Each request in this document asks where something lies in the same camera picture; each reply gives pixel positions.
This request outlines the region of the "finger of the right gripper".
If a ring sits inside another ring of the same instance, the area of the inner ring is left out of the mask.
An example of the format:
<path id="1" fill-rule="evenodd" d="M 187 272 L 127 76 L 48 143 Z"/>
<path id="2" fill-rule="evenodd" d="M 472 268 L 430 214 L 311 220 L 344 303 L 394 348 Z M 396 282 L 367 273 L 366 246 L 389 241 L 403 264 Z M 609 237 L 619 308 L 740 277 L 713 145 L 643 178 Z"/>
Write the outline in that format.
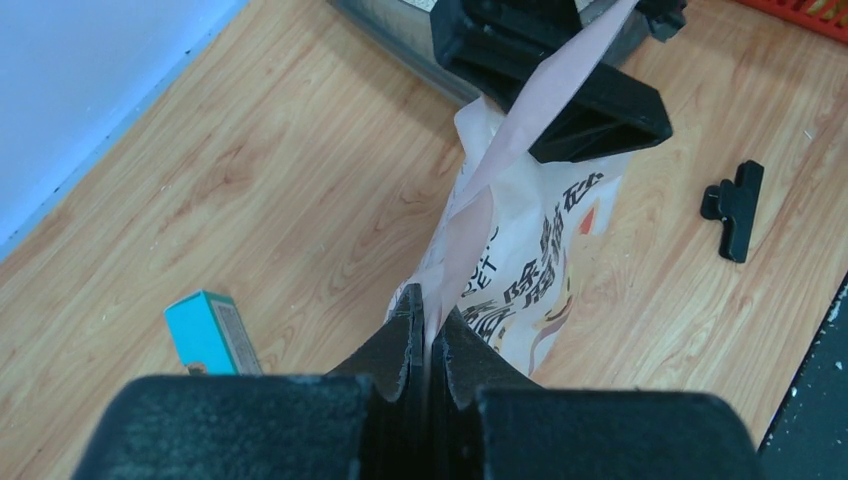
<path id="1" fill-rule="evenodd" d="M 536 67 L 583 29 L 573 1 L 438 0 L 436 62 L 493 100 L 514 100 Z"/>
<path id="2" fill-rule="evenodd" d="M 659 91 L 600 63 L 529 153 L 540 163 L 580 163 L 651 148 L 672 135 Z"/>

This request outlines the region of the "black bag clip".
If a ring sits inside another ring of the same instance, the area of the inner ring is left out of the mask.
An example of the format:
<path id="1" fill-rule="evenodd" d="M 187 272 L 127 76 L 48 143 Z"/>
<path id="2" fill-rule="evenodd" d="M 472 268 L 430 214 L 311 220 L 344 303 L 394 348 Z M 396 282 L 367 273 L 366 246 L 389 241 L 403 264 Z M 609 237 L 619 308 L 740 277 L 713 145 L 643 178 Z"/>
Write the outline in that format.
<path id="1" fill-rule="evenodd" d="M 747 260 L 763 176 L 762 165 L 746 160 L 737 167 L 734 180 L 705 188 L 700 214 L 722 223 L 718 253 L 726 260 L 739 264 Z"/>

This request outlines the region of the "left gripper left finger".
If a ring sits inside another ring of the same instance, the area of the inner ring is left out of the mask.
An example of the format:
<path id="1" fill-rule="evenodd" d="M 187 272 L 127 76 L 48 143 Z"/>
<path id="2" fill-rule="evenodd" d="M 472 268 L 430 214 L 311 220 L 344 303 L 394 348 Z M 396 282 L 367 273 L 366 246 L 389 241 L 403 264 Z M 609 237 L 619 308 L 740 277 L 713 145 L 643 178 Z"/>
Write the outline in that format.
<path id="1" fill-rule="evenodd" d="M 422 479 L 423 305 L 323 375 L 147 376 L 111 401 L 78 479 Z"/>

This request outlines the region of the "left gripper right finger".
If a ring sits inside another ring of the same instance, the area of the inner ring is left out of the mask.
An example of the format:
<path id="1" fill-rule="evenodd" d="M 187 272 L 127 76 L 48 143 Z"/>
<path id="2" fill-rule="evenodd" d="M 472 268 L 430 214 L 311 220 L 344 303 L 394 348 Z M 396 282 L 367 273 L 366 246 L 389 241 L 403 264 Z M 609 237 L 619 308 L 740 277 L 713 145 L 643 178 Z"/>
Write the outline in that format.
<path id="1" fill-rule="evenodd" d="M 700 392 L 547 389 L 452 312 L 432 354 L 437 479 L 760 479 L 735 411 Z"/>

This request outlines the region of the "pink cat litter bag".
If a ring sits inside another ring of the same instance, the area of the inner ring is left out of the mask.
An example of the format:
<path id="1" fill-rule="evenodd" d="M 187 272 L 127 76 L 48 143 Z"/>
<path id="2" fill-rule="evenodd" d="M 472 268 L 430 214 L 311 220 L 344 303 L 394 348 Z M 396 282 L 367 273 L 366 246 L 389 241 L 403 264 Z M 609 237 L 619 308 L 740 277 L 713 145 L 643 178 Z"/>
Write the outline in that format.
<path id="1" fill-rule="evenodd" d="M 609 220 L 629 153 L 573 163 L 530 151 L 591 74 L 634 10 L 617 1 L 521 83 L 516 103 L 484 95 L 455 125 L 466 158 L 411 282 L 423 305 L 423 352 L 451 316 L 523 374 L 547 356 L 570 312 L 569 249 Z"/>

